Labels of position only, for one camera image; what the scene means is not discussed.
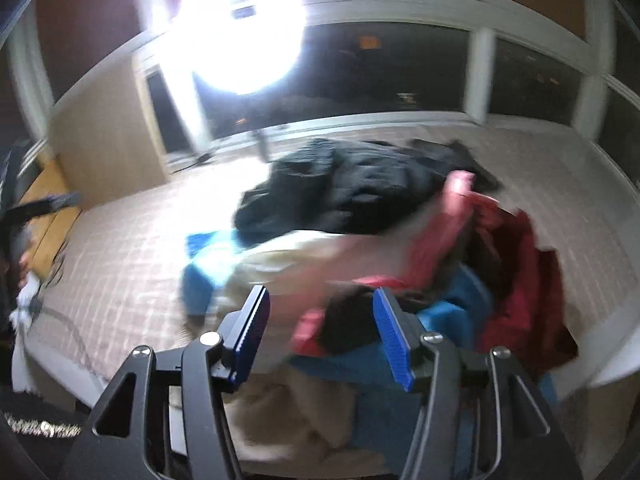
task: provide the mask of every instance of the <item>floor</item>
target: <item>floor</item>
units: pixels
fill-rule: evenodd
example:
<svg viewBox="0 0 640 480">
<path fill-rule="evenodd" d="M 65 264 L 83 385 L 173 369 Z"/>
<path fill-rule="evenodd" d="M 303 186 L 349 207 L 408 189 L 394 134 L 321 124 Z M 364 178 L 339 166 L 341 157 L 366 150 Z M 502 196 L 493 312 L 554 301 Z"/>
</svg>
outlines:
<svg viewBox="0 0 640 480">
<path fill-rule="evenodd" d="M 620 190 L 613 187 L 604 190 L 592 189 L 593 186 L 586 184 L 585 179 L 581 177 L 584 172 L 581 172 L 575 160 L 576 152 L 570 149 L 570 142 L 574 142 L 575 139 L 570 139 L 568 143 L 566 138 L 554 133 L 542 134 L 527 131 L 525 128 L 478 128 L 468 124 L 368 128 L 331 136 L 343 139 L 375 138 L 394 143 L 404 143 L 411 137 L 421 137 L 435 142 L 459 139 L 466 144 L 478 161 L 505 185 L 505 190 L 498 196 L 501 205 L 507 209 L 522 208 L 527 211 L 536 226 L 538 244 L 552 246 L 559 251 L 567 302 L 566 324 L 576 339 L 588 339 L 595 328 L 614 318 L 620 306 L 638 290 L 636 260 L 640 250 L 635 246 L 630 247 L 621 238 L 619 222 L 616 222 L 616 219 L 622 214 L 616 212 L 612 216 L 612 211 L 603 206 L 607 195 L 618 196 Z M 295 150 L 307 141 L 308 137 L 281 138 L 270 144 L 271 154 L 277 156 Z M 168 195 L 181 196 L 185 189 L 190 189 L 192 197 L 200 196 L 202 199 L 203 188 L 212 193 L 210 183 L 215 173 L 218 176 L 217 182 L 225 182 L 225 189 L 218 193 L 216 209 L 233 211 L 238 194 L 228 190 L 227 188 L 235 186 L 227 183 L 239 180 L 240 182 L 235 184 L 238 184 L 240 189 L 252 185 L 255 175 L 251 176 L 250 173 L 255 173 L 256 164 L 259 164 L 256 155 L 254 146 L 232 152 L 221 150 L 214 165 L 175 175 L 174 181 L 166 188 L 169 191 Z M 603 171 L 601 168 L 593 167 L 591 172 L 592 167 L 588 164 L 587 166 L 589 171 L 586 173 L 598 174 L 598 171 Z M 220 174 L 223 167 L 234 168 L 238 173 L 236 176 L 226 175 L 225 171 L 225 174 Z M 257 173 L 264 175 L 264 170 L 264 167 L 260 168 Z M 156 189 L 146 193 L 149 196 L 157 196 L 163 192 Z M 604 197 L 600 201 L 596 200 L 598 192 Z M 179 206 L 174 204 L 171 211 L 176 212 L 178 209 Z M 99 213 L 99 210 L 93 210 L 83 214 L 78 228 L 82 229 L 83 219 L 84 223 L 87 223 L 88 219 L 99 216 Z M 175 218 L 177 217 L 169 216 L 165 219 L 167 228 L 175 225 Z M 628 214 L 624 216 L 624 220 L 628 221 Z M 149 253 L 145 258 L 153 260 L 156 256 Z M 103 280 L 100 283 L 103 293 L 108 294 L 108 282 Z M 168 286 L 175 288 L 177 283 L 171 282 Z M 172 289 L 169 292 L 175 297 L 176 290 Z M 133 326 L 130 333 L 127 332 L 129 328 L 122 330 L 121 327 L 112 326 L 108 317 L 113 318 L 113 310 L 110 310 L 109 316 L 105 316 L 104 319 L 96 319 L 94 314 L 81 308 L 79 304 L 75 307 L 71 305 L 69 296 L 64 294 L 63 290 L 58 291 L 58 297 L 64 301 L 61 301 L 57 308 L 64 309 L 66 315 L 77 319 L 81 329 L 85 330 L 83 336 L 87 341 L 86 346 L 92 361 L 96 369 L 106 376 L 112 374 L 119 366 L 122 356 L 137 343 L 134 341 L 136 338 L 153 335 L 149 331 L 137 332 L 140 324 Z M 108 301 L 108 296 L 101 298 Z M 167 290 L 162 298 L 167 298 Z M 153 346 L 163 348 L 172 345 L 172 341 L 177 337 L 172 330 L 178 330 L 179 326 L 179 302 L 165 301 L 163 305 L 169 304 L 170 310 L 167 310 L 169 307 L 164 307 L 164 311 L 149 298 L 146 298 L 146 303 L 153 304 L 154 310 L 140 311 L 142 323 L 144 324 L 145 319 L 149 320 L 149 316 L 161 320 L 156 334 L 159 339 Z M 59 331 L 56 332 L 53 324 L 36 324 L 30 336 L 57 346 L 71 359 L 78 358 L 75 343 L 67 338 L 60 341 L 62 336 Z M 100 342 L 105 338 L 109 352 L 105 352 L 100 346 Z M 585 354 L 585 359 L 591 358 L 588 352 Z M 623 381 L 600 388 L 579 389 L 562 402 L 560 418 L 580 458 L 587 480 L 596 476 L 620 446 L 631 406 L 639 392 L 640 375 L 634 374 Z"/>
</svg>

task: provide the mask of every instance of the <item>metal screw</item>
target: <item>metal screw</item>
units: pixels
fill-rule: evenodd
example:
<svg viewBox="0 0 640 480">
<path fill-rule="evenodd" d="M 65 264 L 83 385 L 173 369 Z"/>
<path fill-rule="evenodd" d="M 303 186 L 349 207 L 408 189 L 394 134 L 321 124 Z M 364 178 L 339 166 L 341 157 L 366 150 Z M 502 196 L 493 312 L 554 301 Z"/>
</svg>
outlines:
<svg viewBox="0 0 640 480">
<path fill-rule="evenodd" d="M 437 345 L 444 339 L 444 336 L 438 332 L 425 332 L 420 337 L 423 343 L 431 343 L 432 345 Z"/>
<path fill-rule="evenodd" d="M 133 355 L 140 355 L 140 354 L 142 354 L 142 355 L 149 355 L 149 354 L 151 354 L 151 348 L 149 348 L 148 346 L 144 346 L 144 345 L 142 345 L 142 346 L 136 346 L 136 347 L 133 349 Z"/>
<path fill-rule="evenodd" d="M 497 346 L 492 350 L 492 353 L 498 359 L 508 359 L 511 357 L 511 350 L 509 350 L 506 346 Z"/>
<path fill-rule="evenodd" d="M 222 341 L 218 332 L 205 332 L 200 336 L 200 342 L 207 346 L 217 346 Z"/>
</svg>

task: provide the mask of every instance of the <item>blue clothing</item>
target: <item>blue clothing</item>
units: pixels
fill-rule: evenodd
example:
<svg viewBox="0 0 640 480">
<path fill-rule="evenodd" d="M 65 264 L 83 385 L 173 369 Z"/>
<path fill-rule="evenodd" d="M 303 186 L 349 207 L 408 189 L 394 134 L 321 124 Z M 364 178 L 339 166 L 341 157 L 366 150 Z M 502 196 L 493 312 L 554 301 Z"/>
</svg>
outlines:
<svg viewBox="0 0 640 480">
<path fill-rule="evenodd" d="M 425 330 L 443 333 L 460 348 L 472 349 L 492 312 L 489 291 L 468 267 L 460 266 L 444 299 L 417 316 Z M 294 356 L 289 362 L 308 375 L 353 383 L 358 396 L 350 446 L 383 454 L 388 468 L 399 475 L 414 436 L 421 396 L 407 394 L 395 383 L 382 343 L 326 358 Z M 468 467 L 473 420 L 473 412 L 462 409 L 456 476 L 463 476 Z"/>
<path fill-rule="evenodd" d="M 187 314 L 204 316 L 216 290 L 223 288 L 244 250 L 236 230 L 188 235 L 191 261 L 182 274 L 182 301 Z"/>
</svg>

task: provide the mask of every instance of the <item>clothes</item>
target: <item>clothes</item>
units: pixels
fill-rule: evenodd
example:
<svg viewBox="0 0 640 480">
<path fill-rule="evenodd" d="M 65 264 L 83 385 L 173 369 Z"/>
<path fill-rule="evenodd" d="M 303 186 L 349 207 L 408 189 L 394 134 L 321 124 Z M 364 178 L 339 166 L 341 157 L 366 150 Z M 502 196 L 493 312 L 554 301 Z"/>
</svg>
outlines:
<svg viewBox="0 0 640 480">
<path fill-rule="evenodd" d="M 578 355 L 564 326 L 564 293 L 558 256 L 536 248 L 529 216 L 500 211 L 491 249 L 500 257 L 500 273 L 509 283 L 505 296 L 478 340 L 477 350 L 506 346 L 535 379 Z"/>
<path fill-rule="evenodd" d="M 244 251 L 216 299 L 207 329 L 216 330 L 226 314 L 240 310 L 254 285 L 265 286 L 271 313 L 252 371 L 269 371 L 289 354 L 288 341 L 305 305 L 326 297 L 326 266 L 361 240 L 354 235 L 294 231 Z"/>
<path fill-rule="evenodd" d="M 478 173 L 479 190 L 499 188 L 459 142 L 416 145 L 313 139 L 274 161 L 268 181 L 244 194 L 234 219 L 241 240 L 258 244 L 293 230 L 378 234 L 415 212 L 453 170 Z"/>
<path fill-rule="evenodd" d="M 465 267 L 456 273 L 439 301 L 417 316 L 425 330 L 437 330 L 462 348 L 473 348 L 492 313 L 491 295 Z M 402 472 L 414 435 L 420 395 L 406 394 L 394 381 L 382 343 L 373 343 L 338 356 L 295 356 L 290 364 L 318 378 L 352 383 L 358 391 L 350 445 L 382 453 L 395 474 Z"/>
<path fill-rule="evenodd" d="M 324 317 L 320 320 L 321 325 L 316 338 L 324 352 L 297 353 L 311 356 L 340 355 L 379 341 L 380 335 L 372 311 L 376 284 L 369 285 L 361 285 L 353 294 L 329 302 Z M 414 291 L 398 292 L 396 300 L 402 310 L 412 314 L 417 314 L 433 304 L 433 298 L 429 294 Z M 430 309 L 430 319 L 426 322 L 428 330 L 449 333 L 458 346 L 472 348 L 470 342 L 475 340 L 478 334 L 471 332 L 468 327 L 473 326 L 475 331 L 480 330 L 492 311 L 491 294 L 468 267 L 460 266 L 450 281 L 443 301 Z"/>
<path fill-rule="evenodd" d="M 291 353 L 290 340 L 300 317 L 324 308 L 345 282 L 361 276 L 397 276 L 416 233 L 436 209 L 427 202 L 382 236 L 294 231 L 244 251 L 216 298 L 205 323 L 216 330 L 223 317 L 239 310 L 254 285 L 264 285 L 271 315 L 252 371 L 267 373 Z"/>
<path fill-rule="evenodd" d="M 407 265 L 398 278 L 359 278 L 355 280 L 359 288 L 346 297 L 332 298 L 324 312 L 306 313 L 294 333 L 294 351 L 307 356 L 340 354 L 379 340 L 371 305 L 372 291 L 380 286 L 394 290 L 406 312 L 415 313 L 439 300 L 465 254 L 473 227 L 490 223 L 497 210 L 495 200 L 471 191 L 473 178 L 465 171 L 447 176 L 436 201 L 438 211 L 412 240 Z"/>
<path fill-rule="evenodd" d="M 289 365 L 251 374 L 225 413 L 242 470 L 290 478 L 358 478 L 388 472 L 384 457 L 348 447 L 356 390 Z"/>
<path fill-rule="evenodd" d="M 235 230 L 188 235 L 186 245 L 191 261 L 182 274 L 182 302 L 188 315 L 204 316 L 244 247 Z"/>
</svg>

